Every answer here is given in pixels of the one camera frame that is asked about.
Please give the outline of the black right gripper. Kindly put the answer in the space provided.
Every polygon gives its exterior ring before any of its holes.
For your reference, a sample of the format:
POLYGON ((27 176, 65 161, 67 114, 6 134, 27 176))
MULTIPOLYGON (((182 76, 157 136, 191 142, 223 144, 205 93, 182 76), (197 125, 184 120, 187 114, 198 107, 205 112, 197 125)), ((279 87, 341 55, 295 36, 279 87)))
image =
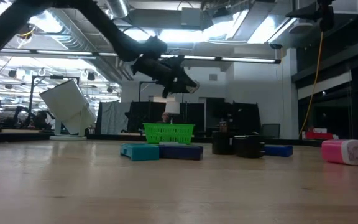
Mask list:
POLYGON ((334 27, 334 10, 332 3, 334 0, 317 0, 309 6, 299 8, 286 14, 289 18, 298 19, 319 19, 321 31, 329 31, 334 27))

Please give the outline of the navy card box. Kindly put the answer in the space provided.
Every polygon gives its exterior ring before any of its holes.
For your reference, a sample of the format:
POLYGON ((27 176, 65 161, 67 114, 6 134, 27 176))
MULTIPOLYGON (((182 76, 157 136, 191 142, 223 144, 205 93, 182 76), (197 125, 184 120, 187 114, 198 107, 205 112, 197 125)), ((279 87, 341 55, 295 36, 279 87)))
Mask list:
POLYGON ((160 158, 200 161, 203 158, 203 147, 193 145, 159 145, 160 158))

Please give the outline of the black cube charger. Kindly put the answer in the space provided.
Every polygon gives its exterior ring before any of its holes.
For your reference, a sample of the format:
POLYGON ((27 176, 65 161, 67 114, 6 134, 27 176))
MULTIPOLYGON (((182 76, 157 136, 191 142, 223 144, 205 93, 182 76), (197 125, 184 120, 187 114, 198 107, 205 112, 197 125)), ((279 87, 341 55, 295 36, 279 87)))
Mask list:
POLYGON ((212 133, 212 153, 216 155, 234 155, 232 145, 234 133, 214 131, 212 133))

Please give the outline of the teal card box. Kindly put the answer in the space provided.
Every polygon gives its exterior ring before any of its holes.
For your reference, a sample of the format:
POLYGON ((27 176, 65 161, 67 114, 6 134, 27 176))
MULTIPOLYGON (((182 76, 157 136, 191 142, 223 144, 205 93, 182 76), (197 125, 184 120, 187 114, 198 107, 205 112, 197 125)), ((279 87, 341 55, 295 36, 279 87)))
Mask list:
POLYGON ((151 144, 122 144, 120 154, 132 161, 153 161, 160 159, 159 147, 151 144))

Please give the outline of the black charger plug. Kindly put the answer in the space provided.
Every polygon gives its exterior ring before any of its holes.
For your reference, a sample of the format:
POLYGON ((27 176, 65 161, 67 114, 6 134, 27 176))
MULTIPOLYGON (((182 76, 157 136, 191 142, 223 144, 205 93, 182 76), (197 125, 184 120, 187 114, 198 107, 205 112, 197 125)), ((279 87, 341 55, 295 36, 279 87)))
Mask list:
POLYGON ((233 148, 236 156, 258 159, 264 156, 264 146, 259 135, 234 136, 233 148))

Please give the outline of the blue printed card box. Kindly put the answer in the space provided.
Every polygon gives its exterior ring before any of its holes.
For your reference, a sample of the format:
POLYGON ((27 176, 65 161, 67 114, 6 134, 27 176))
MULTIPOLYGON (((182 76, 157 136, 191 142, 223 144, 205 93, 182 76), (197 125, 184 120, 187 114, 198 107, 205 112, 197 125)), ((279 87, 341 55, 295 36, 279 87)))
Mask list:
POLYGON ((292 146, 264 146, 266 156, 290 157, 293 155, 292 146))

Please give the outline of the pink white charger plug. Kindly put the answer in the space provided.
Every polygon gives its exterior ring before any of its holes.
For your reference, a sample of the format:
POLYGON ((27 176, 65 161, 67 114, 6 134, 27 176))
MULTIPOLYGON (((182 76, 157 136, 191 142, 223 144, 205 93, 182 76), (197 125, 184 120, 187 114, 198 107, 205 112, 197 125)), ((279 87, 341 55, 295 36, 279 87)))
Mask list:
POLYGON ((358 140, 326 140, 321 145, 325 162, 358 166, 358 140))

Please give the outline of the black partition panel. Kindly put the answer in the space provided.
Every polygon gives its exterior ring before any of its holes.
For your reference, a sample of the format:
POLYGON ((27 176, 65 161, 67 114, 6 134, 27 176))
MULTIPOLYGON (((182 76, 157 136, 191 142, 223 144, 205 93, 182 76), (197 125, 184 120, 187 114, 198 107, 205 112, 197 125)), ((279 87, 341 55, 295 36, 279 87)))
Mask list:
POLYGON ((259 133, 261 129, 258 104, 226 103, 224 98, 206 99, 206 135, 219 131, 220 122, 226 122, 229 132, 239 135, 259 133))
MULTIPOLYGON (((128 117, 127 132, 138 133, 144 129, 144 123, 158 123, 162 120, 165 103, 132 102, 128 117)), ((180 114, 173 116, 178 124, 194 124, 193 134, 204 131, 204 104, 180 103, 180 114)))

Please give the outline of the green plastic basket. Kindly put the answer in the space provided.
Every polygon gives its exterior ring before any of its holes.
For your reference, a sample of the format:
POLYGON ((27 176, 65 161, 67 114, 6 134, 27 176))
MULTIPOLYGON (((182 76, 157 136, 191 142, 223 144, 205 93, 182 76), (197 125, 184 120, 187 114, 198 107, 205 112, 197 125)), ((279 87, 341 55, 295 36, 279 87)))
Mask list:
POLYGON ((145 137, 149 144, 178 142, 191 144, 194 124, 144 123, 145 137))

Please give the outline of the grey ceiling box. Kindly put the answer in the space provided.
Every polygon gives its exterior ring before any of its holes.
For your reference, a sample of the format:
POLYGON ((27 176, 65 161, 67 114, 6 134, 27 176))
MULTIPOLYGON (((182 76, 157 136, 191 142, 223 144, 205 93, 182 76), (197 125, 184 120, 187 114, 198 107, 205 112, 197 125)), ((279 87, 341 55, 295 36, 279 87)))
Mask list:
POLYGON ((181 25, 190 27, 207 27, 213 22, 207 12, 198 8, 183 7, 181 9, 181 25))

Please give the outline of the long LED light bar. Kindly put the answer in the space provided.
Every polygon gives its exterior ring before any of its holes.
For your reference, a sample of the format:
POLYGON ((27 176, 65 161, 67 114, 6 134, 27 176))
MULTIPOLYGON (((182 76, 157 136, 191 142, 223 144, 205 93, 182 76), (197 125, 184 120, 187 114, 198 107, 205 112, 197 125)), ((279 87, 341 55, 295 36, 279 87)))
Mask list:
MULTIPOLYGON (((1 49, 0 55, 3 56, 35 56, 35 57, 68 57, 79 59, 95 59, 96 57, 118 57, 114 52, 81 52, 63 50, 39 50, 39 49, 1 49)), ((220 56, 201 56, 201 55, 181 55, 185 60, 213 61, 213 62, 238 62, 238 63, 262 63, 280 64, 280 59, 275 58, 250 58, 250 57, 220 57, 220 56)))

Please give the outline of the grey curtain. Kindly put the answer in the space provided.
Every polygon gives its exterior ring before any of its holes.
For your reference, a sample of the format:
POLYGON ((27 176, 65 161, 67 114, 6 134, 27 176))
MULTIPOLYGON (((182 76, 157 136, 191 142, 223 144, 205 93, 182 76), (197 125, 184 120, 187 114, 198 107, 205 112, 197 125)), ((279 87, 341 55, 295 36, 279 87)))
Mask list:
POLYGON ((130 103, 117 101, 100 103, 101 134, 115 135, 127 131, 129 118, 126 113, 130 111, 130 106, 130 103))

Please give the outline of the white desk lamp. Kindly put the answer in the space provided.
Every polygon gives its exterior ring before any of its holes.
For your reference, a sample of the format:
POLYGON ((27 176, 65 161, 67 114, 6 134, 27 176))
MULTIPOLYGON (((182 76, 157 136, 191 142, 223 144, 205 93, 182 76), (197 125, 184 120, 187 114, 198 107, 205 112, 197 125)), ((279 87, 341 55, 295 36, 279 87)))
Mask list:
POLYGON ((77 82, 68 80, 40 94, 55 117, 52 141, 86 141, 85 130, 96 121, 95 110, 77 82))

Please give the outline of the red box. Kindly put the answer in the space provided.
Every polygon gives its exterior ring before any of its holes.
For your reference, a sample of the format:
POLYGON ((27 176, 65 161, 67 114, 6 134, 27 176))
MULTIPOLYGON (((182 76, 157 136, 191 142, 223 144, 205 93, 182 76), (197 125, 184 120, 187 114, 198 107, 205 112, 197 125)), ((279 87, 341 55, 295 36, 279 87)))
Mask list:
POLYGON ((331 133, 304 132, 304 139, 325 141, 334 139, 334 135, 331 133))

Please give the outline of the silver ceiling duct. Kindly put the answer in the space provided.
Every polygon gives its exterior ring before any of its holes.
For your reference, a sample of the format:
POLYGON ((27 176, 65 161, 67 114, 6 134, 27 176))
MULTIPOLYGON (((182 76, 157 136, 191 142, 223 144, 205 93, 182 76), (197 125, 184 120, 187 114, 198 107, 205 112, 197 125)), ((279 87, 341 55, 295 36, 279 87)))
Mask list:
POLYGON ((130 12, 128 0, 105 0, 108 8, 108 16, 111 19, 121 19, 126 17, 130 12))

